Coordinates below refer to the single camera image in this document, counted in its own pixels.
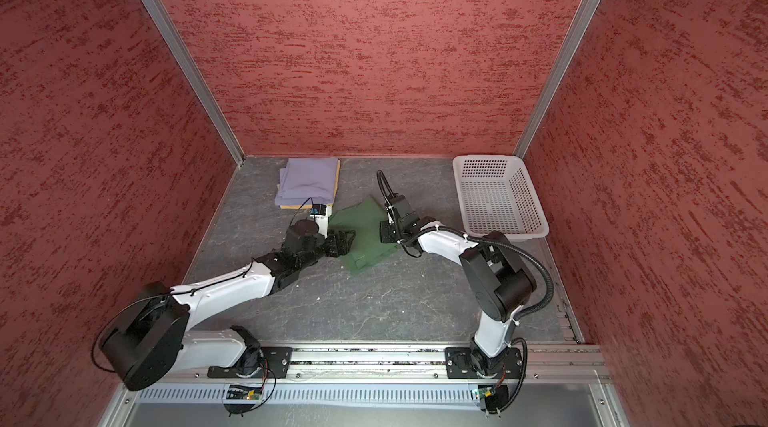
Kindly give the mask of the white plastic basket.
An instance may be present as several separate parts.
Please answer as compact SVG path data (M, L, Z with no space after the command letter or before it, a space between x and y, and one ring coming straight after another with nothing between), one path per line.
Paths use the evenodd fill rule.
M541 239L549 225L523 160L505 155L461 155L452 161L464 230L493 231L512 242Z

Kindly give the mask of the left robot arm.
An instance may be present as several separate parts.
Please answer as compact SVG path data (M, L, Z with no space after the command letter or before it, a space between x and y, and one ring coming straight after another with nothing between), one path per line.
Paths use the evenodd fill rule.
M96 336L93 355L130 391L167 374L210 368L235 378L269 374L261 342L245 327L203 331L199 324L237 305L276 294L319 260L350 253L356 233L329 230L314 220L290 225L282 245L235 271L189 285L145 285Z

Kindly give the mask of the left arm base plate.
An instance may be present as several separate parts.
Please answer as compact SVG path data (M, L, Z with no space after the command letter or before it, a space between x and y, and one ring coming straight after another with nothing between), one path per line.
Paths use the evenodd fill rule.
M232 367L209 367L207 377L212 379L258 380L265 376L284 379L291 364L293 348L262 346L259 353L248 348Z

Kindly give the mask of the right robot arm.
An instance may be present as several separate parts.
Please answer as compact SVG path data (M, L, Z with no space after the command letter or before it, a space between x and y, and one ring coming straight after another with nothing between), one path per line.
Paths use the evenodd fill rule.
M383 197L388 215L380 226L383 242L397 243L416 257L440 256L462 268L481 309L470 341L469 363L479 376L495 377L509 355L515 316L537 289L523 256L499 232L473 240L431 217L419 217L400 194Z

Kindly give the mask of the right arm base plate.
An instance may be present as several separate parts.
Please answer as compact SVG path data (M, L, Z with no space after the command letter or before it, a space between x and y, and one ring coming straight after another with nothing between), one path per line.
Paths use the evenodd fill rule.
M519 379L523 367L518 348L507 347L496 357L488 357L478 347L447 347L444 357L449 379Z

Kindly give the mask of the green skirt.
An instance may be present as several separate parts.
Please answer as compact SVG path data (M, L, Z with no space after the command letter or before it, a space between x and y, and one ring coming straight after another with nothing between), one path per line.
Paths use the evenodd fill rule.
M398 250L397 243L381 242L381 222L388 223L387 213L372 196L332 214L330 229L355 231L349 253L342 256L343 265L350 274L360 274Z

